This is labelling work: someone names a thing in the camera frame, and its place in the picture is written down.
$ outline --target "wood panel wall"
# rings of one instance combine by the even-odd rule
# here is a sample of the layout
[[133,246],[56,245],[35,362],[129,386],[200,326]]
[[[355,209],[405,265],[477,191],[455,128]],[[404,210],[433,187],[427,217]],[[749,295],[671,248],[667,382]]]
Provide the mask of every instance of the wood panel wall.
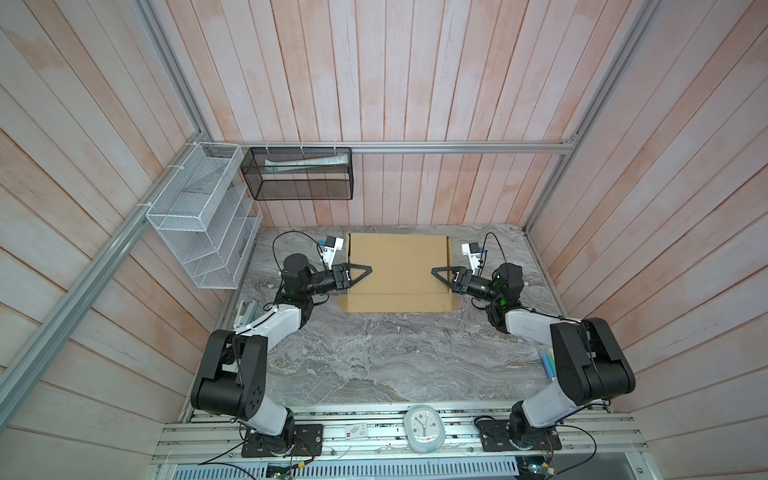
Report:
[[[0,2],[0,371],[192,123],[130,2]],[[221,306],[152,230],[0,435],[3,478],[143,478]]]
[[[217,140],[570,137],[642,2],[153,0]],[[525,223],[556,157],[365,155],[265,224]]]
[[765,478],[768,2],[663,3],[532,238],[665,478]]

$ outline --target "gray marble surface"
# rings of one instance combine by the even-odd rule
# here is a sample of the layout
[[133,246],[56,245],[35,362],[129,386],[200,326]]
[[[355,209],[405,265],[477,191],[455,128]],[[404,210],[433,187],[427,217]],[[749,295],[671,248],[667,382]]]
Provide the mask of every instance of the gray marble surface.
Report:
[[[239,300],[271,301],[280,283],[272,254],[275,237],[288,228],[262,229]],[[317,240],[348,232],[447,235],[452,263],[468,265],[461,244],[482,244],[496,233],[506,260],[523,267],[523,305],[557,314],[554,298],[538,271],[522,231],[509,225],[474,227],[321,227],[303,228]],[[484,276],[502,260],[493,237],[488,239]],[[304,253],[320,266],[314,245],[289,233],[275,243],[277,259]],[[336,255],[335,263],[346,257]],[[547,385],[536,344],[496,331],[485,312],[465,297],[450,313],[345,313],[331,295],[314,309],[310,321],[270,351],[266,390],[283,405],[368,402],[438,402],[444,400],[523,399]]]

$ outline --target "cardboard box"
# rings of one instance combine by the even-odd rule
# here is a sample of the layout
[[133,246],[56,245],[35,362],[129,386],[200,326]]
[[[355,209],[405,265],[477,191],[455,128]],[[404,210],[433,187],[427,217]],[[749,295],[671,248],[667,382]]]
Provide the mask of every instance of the cardboard box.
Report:
[[346,312],[450,312],[462,304],[460,296],[432,275],[432,268],[451,265],[448,237],[351,233],[346,252],[349,263],[369,265],[373,270],[338,297]]

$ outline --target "clock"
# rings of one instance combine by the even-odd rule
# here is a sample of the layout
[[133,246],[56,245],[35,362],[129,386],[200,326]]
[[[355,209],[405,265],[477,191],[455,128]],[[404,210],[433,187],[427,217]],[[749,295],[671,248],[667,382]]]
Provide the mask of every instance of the clock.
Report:
[[411,449],[416,453],[430,453],[445,441],[445,427],[437,410],[427,405],[410,409],[403,419]]

